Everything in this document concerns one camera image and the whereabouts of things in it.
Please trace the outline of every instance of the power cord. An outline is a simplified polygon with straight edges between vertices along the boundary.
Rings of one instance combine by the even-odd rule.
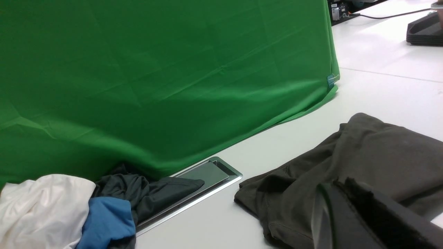
[[[412,11],[412,12],[407,12],[407,13],[403,13],[403,14],[398,14],[398,15],[393,15],[393,16],[385,16],[385,17],[373,17],[373,16],[366,16],[366,15],[362,15],[359,13],[349,13],[350,16],[363,16],[366,18],[370,18],[370,19],[386,19],[386,18],[392,18],[392,17],[397,17],[397,16],[404,16],[404,15],[409,15],[409,14],[414,14],[414,13],[418,13],[418,12],[423,12],[423,11],[428,11],[431,10],[430,8],[427,9],[421,9],[421,10],[416,10],[416,11]]]

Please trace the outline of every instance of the white tabletop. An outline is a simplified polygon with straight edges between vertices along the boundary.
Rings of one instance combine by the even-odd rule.
[[[389,0],[365,10],[384,16],[428,8],[432,0]],[[297,120],[261,132],[216,156],[244,179],[312,149],[358,112],[443,141],[443,48],[406,44],[406,26],[427,13],[333,27],[341,80],[337,96]],[[272,248],[256,218],[233,202],[238,184],[210,196],[137,238],[137,249]]]
[[[430,8],[436,0],[389,0],[361,11],[368,16],[392,16]],[[333,27],[341,68],[429,81],[443,81],[443,47],[406,43],[408,23],[430,11],[390,19],[358,17]]]

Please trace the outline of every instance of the green screen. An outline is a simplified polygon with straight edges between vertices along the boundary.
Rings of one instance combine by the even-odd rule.
[[[325,0],[3,0],[0,186],[169,175],[318,108],[331,74]]]

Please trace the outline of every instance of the black tray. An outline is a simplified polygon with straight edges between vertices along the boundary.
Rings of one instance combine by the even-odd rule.
[[[443,46],[443,29],[438,14],[435,12],[410,23],[406,41],[412,45]]]

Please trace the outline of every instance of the metal tray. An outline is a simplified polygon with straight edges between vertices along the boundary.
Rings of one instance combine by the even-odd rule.
[[[243,178],[243,175],[219,157],[212,157],[203,163],[179,171],[171,175],[171,177],[202,179],[205,181],[205,184],[194,193],[140,223],[136,227],[137,236],[144,234],[191,206],[239,181]]]

